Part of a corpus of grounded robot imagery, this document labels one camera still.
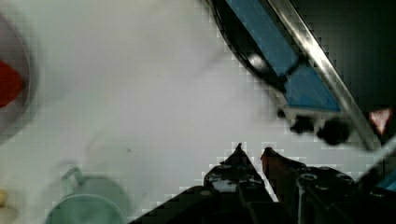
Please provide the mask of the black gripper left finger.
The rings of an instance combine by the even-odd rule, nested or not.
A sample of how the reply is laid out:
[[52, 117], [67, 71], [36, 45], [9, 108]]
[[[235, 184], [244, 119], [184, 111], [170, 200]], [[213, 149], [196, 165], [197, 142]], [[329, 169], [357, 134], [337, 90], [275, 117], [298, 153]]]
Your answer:
[[204, 186], [220, 193], [236, 193], [238, 186], [243, 183], [256, 186], [262, 185], [263, 180], [239, 143], [225, 161], [221, 161], [205, 175]]

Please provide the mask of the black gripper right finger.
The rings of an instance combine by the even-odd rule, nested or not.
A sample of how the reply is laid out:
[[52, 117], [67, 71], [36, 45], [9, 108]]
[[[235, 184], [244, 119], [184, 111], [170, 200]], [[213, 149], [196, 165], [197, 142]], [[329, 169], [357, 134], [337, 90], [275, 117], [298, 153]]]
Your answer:
[[290, 203], [299, 171], [306, 165], [280, 155], [271, 147], [264, 150], [261, 161], [263, 173], [278, 200], [282, 203]]

